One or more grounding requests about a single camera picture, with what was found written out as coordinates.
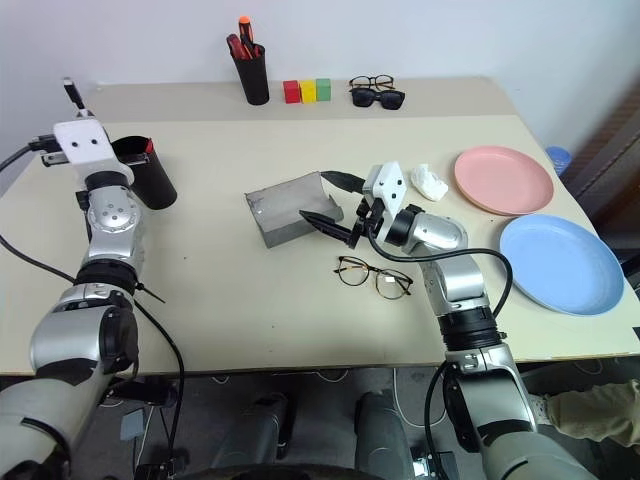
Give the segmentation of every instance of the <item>pen holder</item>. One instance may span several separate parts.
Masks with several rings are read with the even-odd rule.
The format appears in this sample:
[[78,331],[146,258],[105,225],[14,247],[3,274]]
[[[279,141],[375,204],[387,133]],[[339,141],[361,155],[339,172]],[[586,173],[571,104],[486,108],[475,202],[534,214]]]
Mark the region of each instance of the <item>pen holder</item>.
[[131,136],[111,143],[118,160],[133,171],[131,190],[152,210],[167,208],[178,194],[156,154],[150,138]]
[[250,60],[233,59],[238,69],[238,76],[242,82],[247,102],[251,105],[264,105],[269,101],[269,85],[267,84],[267,69],[264,63],[264,47],[257,45],[260,56]]

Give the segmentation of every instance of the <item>beige tabletop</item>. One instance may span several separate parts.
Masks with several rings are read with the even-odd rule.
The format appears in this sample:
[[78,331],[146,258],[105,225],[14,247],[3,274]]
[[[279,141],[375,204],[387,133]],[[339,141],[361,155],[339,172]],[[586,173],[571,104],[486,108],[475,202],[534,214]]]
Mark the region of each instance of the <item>beige tabletop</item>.
[[[411,80],[398,112],[356,109],[342,82],[331,102],[285,105],[278,85],[264,107],[244,103],[235,84],[108,87],[87,103],[112,139],[153,138],[178,200],[146,217],[141,280],[167,300],[137,294],[174,337],[191,372],[262,368],[435,364],[444,347],[416,265],[391,265],[361,240],[355,251],[320,233],[264,246],[244,193],[311,171],[366,176],[370,167],[428,163],[450,185],[440,202],[410,188],[405,203],[448,215],[468,230],[470,246],[497,248],[511,220],[485,212],[455,186],[456,157],[477,145],[504,145],[534,157],[555,194],[542,213],[593,230],[543,150],[500,90],[486,79]],[[0,231],[26,253],[75,275],[86,249],[70,166],[32,162],[0,201]],[[351,227],[359,202],[326,184]],[[370,280],[342,284],[339,255],[394,267],[411,276],[413,295],[390,301]],[[477,256],[495,305],[500,265]],[[29,340],[67,287],[0,249],[0,372],[30,373]],[[552,312],[514,288],[498,318],[518,361],[640,353],[632,327],[640,304],[629,285],[620,304],[597,317]],[[141,372],[176,371],[161,336],[137,313]]]

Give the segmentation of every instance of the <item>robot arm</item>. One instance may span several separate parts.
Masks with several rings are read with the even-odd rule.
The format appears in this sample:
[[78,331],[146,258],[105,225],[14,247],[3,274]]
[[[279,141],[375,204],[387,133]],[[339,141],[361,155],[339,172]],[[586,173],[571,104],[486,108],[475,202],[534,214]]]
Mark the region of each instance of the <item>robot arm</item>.
[[473,258],[465,254],[426,260],[466,249],[464,227],[414,205],[400,209],[406,187],[397,163],[374,167],[364,181],[339,172],[323,176],[344,190],[364,195],[359,218],[352,230],[313,212],[300,212],[305,219],[351,248],[360,236],[367,236],[378,253],[382,252],[378,243],[386,241],[420,263],[446,345],[447,413],[460,445],[481,453],[487,478],[593,479],[564,449],[537,432],[527,390],[503,342],[506,335],[497,329],[482,272]]
[[36,378],[0,392],[2,478],[67,478],[113,375],[138,361],[133,293],[142,218],[129,189],[133,174],[97,120],[57,124],[54,134],[87,192],[91,241],[74,285],[32,337]]

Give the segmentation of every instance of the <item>eyeglasses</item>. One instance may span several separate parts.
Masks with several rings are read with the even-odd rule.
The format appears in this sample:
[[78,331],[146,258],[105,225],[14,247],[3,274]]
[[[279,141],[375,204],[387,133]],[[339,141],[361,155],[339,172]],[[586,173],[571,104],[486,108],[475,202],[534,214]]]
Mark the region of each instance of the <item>eyeglasses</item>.
[[393,77],[378,75],[377,77],[355,77],[349,80],[349,86],[353,87],[351,99],[356,107],[370,107],[378,100],[382,108],[398,110],[404,102],[404,92],[399,92],[393,86]]
[[411,295],[409,287],[413,283],[408,276],[397,270],[384,269],[368,265],[356,257],[338,257],[340,264],[333,271],[343,283],[357,287],[369,278],[369,272],[376,272],[376,290],[389,300],[397,300],[404,295]]

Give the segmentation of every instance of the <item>white wall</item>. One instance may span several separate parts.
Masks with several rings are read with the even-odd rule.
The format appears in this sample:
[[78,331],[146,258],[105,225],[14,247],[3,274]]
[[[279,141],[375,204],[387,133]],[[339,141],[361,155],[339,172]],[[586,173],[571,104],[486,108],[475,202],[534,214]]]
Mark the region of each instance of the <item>white wall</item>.
[[0,157],[73,113],[63,76],[236,78],[242,14],[272,79],[491,76],[543,145],[573,151],[640,76],[638,0],[0,0]]

